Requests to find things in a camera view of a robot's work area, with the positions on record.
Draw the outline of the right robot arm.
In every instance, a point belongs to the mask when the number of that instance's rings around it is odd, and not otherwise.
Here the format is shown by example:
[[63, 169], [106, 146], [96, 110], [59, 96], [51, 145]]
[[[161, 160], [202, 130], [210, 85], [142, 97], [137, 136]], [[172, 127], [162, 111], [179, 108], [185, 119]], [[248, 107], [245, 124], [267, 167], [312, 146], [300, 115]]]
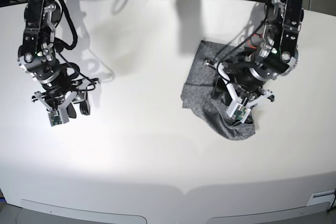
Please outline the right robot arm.
[[90, 115], [88, 93], [100, 80], [88, 78], [73, 62], [61, 63], [57, 59], [64, 49], [73, 50], [78, 42], [65, 1], [27, 0], [24, 21], [17, 62], [44, 89], [34, 93], [32, 102], [39, 101], [45, 106], [51, 126], [75, 119], [74, 104], [79, 105], [81, 114]]

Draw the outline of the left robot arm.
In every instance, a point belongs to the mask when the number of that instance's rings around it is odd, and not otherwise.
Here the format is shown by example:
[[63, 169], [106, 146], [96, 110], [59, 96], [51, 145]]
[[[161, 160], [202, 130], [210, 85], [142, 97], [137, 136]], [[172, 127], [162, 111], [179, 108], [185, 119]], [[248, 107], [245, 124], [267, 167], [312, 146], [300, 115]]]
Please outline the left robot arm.
[[266, 0], [260, 25], [217, 61], [206, 60], [229, 96], [226, 114], [244, 123], [252, 108], [274, 101], [269, 80], [288, 75], [298, 63], [297, 42], [304, 16], [303, 0]]

